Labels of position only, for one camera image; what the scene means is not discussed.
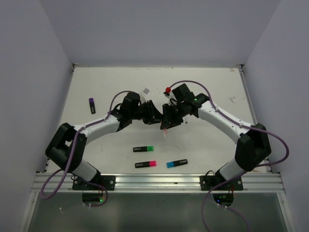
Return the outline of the orange pink highlighter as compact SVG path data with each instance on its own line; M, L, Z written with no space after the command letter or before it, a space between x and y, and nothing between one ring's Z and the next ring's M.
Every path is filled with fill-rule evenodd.
M164 134L164 137L167 138L167 136L168 136L168 130L167 130L167 129L163 129L163 134Z

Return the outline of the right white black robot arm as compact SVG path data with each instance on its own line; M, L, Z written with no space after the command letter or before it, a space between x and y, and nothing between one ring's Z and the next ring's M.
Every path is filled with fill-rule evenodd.
M176 127L183 123L185 116L191 115L211 123L236 144L232 160L214 174L217 188L227 189L233 178L252 171L271 154L264 125L252 125L222 110L208 91L195 95L184 82L178 84L175 89L167 87L164 92L169 101L162 106L161 130Z

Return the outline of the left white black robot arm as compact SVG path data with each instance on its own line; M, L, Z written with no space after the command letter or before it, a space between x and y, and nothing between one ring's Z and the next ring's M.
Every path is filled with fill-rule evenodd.
M163 115L151 100L142 101L138 93L128 91L119 106L111 107L107 115L81 125L61 124L45 151L46 156L61 170L83 179L91 190L100 184L100 172L83 159L85 147L92 141L129 126L133 120L146 125L160 123Z

